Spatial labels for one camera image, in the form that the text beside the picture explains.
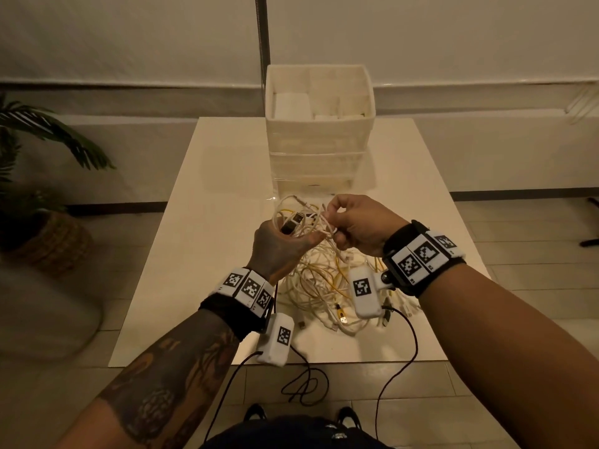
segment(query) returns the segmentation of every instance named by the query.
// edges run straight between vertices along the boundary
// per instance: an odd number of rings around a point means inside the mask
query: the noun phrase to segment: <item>pants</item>
[[[387,446],[360,429],[346,429],[324,417],[298,415],[241,422],[209,439],[202,449],[331,447],[382,449]]]

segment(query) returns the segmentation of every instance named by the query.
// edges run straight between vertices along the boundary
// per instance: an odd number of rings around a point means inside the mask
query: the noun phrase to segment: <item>black shoe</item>
[[[351,407],[343,407],[339,410],[339,414],[337,415],[337,424],[348,429],[356,427],[362,430],[360,419],[358,419],[358,415]]]
[[[264,408],[257,403],[254,403],[247,409],[246,415],[243,417],[243,422],[248,422],[254,419],[266,421],[266,413],[264,412]]]

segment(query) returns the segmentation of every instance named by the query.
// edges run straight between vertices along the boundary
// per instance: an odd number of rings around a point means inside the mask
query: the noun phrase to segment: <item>person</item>
[[[338,229],[339,249],[356,247],[371,256],[381,256],[387,239],[408,224],[358,195],[335,196],[325,217]],[[274,285],[322,240],[314,232],[291,238],[267,221],[255,233],[247,267]],[[599,447],[599,361],[557,324],[464,263],[431,282],[420,304],[458,375],[521,447]],[[147,348],[56,447],[183,448],[241,341],[217,313],[200,308]],[[252,413],[264,417],[259,407]],[[344,413],[344,422],[355,417]],[[357,427],[307,416],[249,420],[204,446],[324,447],[332,439],[344,448],[384,447]]]

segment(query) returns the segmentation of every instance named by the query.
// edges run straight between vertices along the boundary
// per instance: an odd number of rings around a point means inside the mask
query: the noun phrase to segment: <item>table top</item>
[[[467,263],[488,276],[474,242],[413,120],[377,118],[353,193],[365,193],[406,219],[448,235]],[[200,118],[110,367],[126,366],[156,339],[196,311],[232,268],[251,255],[253,233],[274,211],[264,118]],[[295,309],[278,311],[294,314]],[[417,360],[445,360],[422,312],[413,316]],[[296,328],[294,346],[314,363],[398,362],[414,353],[410,328],[393,316],[386,328],[370,324],[355,337],[320,322]],[[258,334],[240,344],[234,364],[255,351]],[[289,362],[299,362],[291,353]]]

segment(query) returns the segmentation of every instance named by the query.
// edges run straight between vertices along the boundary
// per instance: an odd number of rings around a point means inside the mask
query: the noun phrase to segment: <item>white plastic container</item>
[[[374,93],[361,65],[270,65],[266,132],[279,195],[346,190],[368,145]]]

